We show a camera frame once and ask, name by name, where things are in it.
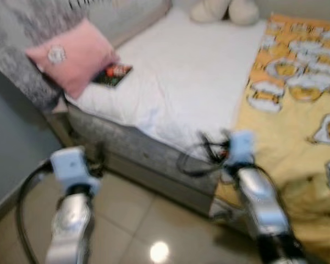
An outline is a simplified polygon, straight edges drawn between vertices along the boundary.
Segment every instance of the pink pillow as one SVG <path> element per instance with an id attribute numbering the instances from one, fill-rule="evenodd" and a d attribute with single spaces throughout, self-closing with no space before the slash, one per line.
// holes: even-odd
<path id="1" fill-rule="evenodd" d="M 98 72 L 119 59 L 109 41 L 87 19 L 27 49 L 26 55 L 74 99 Z"/>

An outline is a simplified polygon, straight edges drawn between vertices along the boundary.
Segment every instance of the gray wall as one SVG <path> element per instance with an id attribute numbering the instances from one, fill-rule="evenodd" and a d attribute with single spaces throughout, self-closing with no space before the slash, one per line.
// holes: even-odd
<path id="1" fill-rule="evenodd" d="M 60 147 L 39 112 L 0 73 L 0 205 Z"/>
<path id="2" fill-rule="evenodd" d="M 188 11 L 201 0 L 173 0 L 176 6 Z M 330 20 L 330 0 L 255 0 L 262 18 L 271 12 L 295 17 Z"/>

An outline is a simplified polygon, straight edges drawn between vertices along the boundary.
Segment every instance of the bedding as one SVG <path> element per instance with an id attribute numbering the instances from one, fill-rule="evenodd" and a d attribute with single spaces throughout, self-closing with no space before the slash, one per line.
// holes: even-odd
<path id="1" fill-rule="evenodd" d="M 295 235 L 330 263 L 330 23 L 273 15 L 249 75 L 237 130 L 255 132 L 256 163 L 280 192 Z M 211 216 L 238 221 L 232 184 Z"/>
<path id="2" fill-rule="evenodd" d="M 134 69 L 115 89 L 91 84 L 77 100 L 66 98 L 177 150 L 198 143 L 200 131 L 221 139 L 222 129 L 232 127 L 265 25 L 199 25 L 173 8 L 117 49 Z"/>

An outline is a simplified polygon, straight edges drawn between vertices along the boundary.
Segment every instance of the patterned fabric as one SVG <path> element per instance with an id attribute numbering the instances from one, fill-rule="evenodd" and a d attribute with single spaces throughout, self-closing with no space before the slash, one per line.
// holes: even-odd
<path id="1" fill-rule="evenodd" d="M 171 0 L 0 0 L 0 70 L 41 111 L 61 97 L 22 51 L 73 28 L 83 17 L 118 46 L 155 22 Z"/>
<path id="2" fill-rule="evenodd" d="M 295 235 L 330 263 L 330 22 L 271 17 L 236 129 L 255 132 L 256 163 L 276 184 Z M 212 216 L 230 220 L 240 209 L 233 184 L 219 183 Z"/>

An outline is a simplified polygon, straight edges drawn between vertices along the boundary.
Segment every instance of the yellow blanket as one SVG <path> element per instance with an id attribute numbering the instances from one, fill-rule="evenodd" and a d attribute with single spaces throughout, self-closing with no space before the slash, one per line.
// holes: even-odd
<path id="1" fill-rule="evenodd" d="M 276 183 L 295 235 L 330 262 L 329 22 L 270 18 L 236 129 L 256 133 L 256 163 Z M 239 208 L 232 185 L 219 183 L 212 216 L 240 218 Z"/>

